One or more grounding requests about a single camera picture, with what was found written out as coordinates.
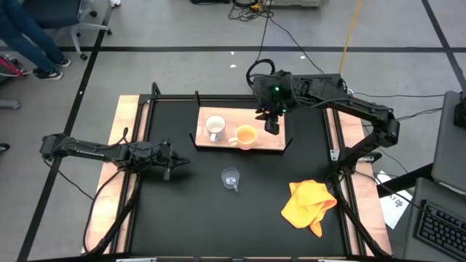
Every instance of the wooden table frame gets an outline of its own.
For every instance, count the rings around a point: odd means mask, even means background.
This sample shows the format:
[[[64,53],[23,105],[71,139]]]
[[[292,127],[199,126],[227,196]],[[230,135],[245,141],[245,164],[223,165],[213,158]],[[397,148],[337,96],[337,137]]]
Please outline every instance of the wooden table frame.
[[[149,103],[144,103],[141,110],[141,122],[139,123],[138,134],[133,134],[135,127],[135,119],[138,111],[140,96],[139,95],[122,95],[119,97],[118,106],[114,122],[111,128],[108,144],[117,142],[123,133],[123,129],[128,127],[127,136],[134,137],[136,140],[144,139],[146,130],[146,119],[149,113]],[[328,124],[333,142],[333,148],[339,149],[338,130],[335,125],[335,119],[331,109],[327,110]],[[346,146],[353,146],[364,138],[363,128],[359,118],[339,112],[341,130]],[[356,170],[358,172],[373,175],[372,166],[367,162],[358,163]],[[117,168],[112,163],[104,163],[100,172],[98,189],[104,184],[115,172]],[[117,215],[118,206],[120,203],[120,195],[122,193],[122,185],[125,174],[120,173],[112,180],[100,193],[100,196],[95,201],[95,206],[92,212],[92,218],[89,224],[89,229],[86,232],[87,248],[91,250],[99,243],[100,239],[108,231],[108,228],[114,222]],[[127,198],[131,195],[135,175],[130,176],[130,183],[127,188]],[[370,178],[365,178],[363,175],[353,175],[352,185],[355,199],[358,206],[358,212],[362,224],[367,228],[371,236],[378,242],[379,246],[385,252],[391,254],[392,250],[388,240],[387,229],[385,227],[382,209],[380,206],[379,195],[377,194],[376,184]],[[341,188],[348,199],[348,190],[345,181],[341,182]],[[125,251],[125,245],[128,233],[128,221],[130,215],[125,219],[120,232],[115,250],[120,253]],[[358,255],[358,241],[356,239],[355,228],[347,217],[347,228],[352,254]]]

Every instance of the jeans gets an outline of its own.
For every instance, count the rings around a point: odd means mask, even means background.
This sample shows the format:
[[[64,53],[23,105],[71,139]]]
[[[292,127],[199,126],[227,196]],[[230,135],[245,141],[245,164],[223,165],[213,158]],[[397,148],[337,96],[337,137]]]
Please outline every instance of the jeans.
[[[0,39],[41,70],[53,72],[56,68],[55,64],[64,56],[52,38],[37,25],[17,0],[1,0],[0,4],[3,5],[3,8],[0,7]],[[47,56],[38,47],[32,45],[23,33],[42,48]]]

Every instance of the orange cup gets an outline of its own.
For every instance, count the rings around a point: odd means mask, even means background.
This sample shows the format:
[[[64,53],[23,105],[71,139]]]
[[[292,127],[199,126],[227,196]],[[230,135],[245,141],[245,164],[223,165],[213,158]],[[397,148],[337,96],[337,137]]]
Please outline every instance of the orange cup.
[[[232,146],[237,146],[242,150],[249,150],[257,140],[257,130],[249,124],[244,124],[236,129],[235,137],[228,139]]]

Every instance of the yellow towel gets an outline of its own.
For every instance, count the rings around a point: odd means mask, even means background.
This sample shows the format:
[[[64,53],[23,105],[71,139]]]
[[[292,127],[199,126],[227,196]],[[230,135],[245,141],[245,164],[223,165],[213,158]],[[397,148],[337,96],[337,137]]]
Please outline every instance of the yellow towel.
[[[327,191],[325,184],[314,180],[290,183],[291,198],[282,210],[282,216],[297,229],[306,226],[318,237],[322,236],[320,222],[328,209],[336,205],[336,199]]]

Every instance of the black keyboard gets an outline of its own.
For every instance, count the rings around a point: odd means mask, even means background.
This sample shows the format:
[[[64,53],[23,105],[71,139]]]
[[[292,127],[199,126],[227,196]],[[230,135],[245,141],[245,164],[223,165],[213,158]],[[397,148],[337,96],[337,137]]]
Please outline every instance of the black keyboard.
[[[466,261],[466,223],[453,212],[427,200],[421,201],[414,237],[450,255]]]

